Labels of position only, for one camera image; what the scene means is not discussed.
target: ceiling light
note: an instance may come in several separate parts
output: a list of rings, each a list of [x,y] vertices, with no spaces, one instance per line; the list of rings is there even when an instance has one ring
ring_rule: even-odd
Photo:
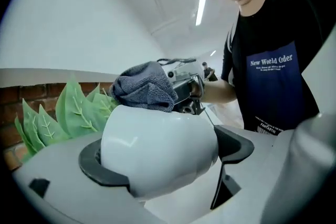
[[[196,18],[196,26],[200,25],[201,22],[202,22],[203,11],[204,11],[204,7],[205,7],[205,1],[206,0],[199,0],[197,18]]]

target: brick wall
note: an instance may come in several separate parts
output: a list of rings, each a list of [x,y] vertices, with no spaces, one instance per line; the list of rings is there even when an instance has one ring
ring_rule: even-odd
[[[85,95],[91,92],[98,83],[80,83]],[[23,109],[22,98],[24,98],[32,109],[38,112],[39,105],[56,119],[55,106],[65,83],[40,84],[28,87],[9,87],[0,89],[0,146],[4,160],[10,170],[15,170],[22,165],[22,158],[27,153],[27,148],[22,142],[14,119],[16,114],[22,124]],[[100,89],[107,90],[110,82],[101,82]]]

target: cloth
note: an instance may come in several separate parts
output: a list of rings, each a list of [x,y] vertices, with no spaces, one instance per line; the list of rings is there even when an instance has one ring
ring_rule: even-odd
[[[158,62],[147,62],[123,72],[109,94],[121,104],[134,108],[171,112],[177,94]]]
[[[322,32],[329,33],[334,21],[328,21],[326,4],[314,4],[325,16]],[[301,74],[326,37],[306,0],[265,0],[253,16],[238,16],[225,44],[221,78],[230,83],[233,72],[246,130],[278,135],[319,112]]]
[[[210,75],[210,72],[212,71],[212,68],[208,67],[206,70],[204,70],[204,78],[206,79],[209,75]],[[210,78],[209,78],[209,81],[217,81],[217,77],[215,75],[215,73],[213,73]]]

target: gray towel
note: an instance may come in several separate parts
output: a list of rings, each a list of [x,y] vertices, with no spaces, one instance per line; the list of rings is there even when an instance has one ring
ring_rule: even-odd
[[[178,96],[158,62],[147,62],[123,72],[109,94],[134,108],[171,112]]]

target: machine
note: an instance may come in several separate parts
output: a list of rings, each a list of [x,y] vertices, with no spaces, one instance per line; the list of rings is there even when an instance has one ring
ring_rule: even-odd
[[[334,27],[324,47],[333,52],[335,42]],[[314,85],[330,78],[334,83],[334,75],[306,79],[326,113],[271,136],[202,119],[200,101],[190,96],[190,83],[203,89],[202,72],[193,63],[167,73],[179,94],[174,112],[119,106],[104,133],[49,146],[13,173],[47,221],[165,223],[143,203],[192,183],[218,158],[222,169],[212,211],[192,223],[290,223],[316,218],[316,212],[320,221],[332,217],[336,102],[334,94],[320,100],[325,87]],[[334,66],[321,65],[319,72],[330,74]]]

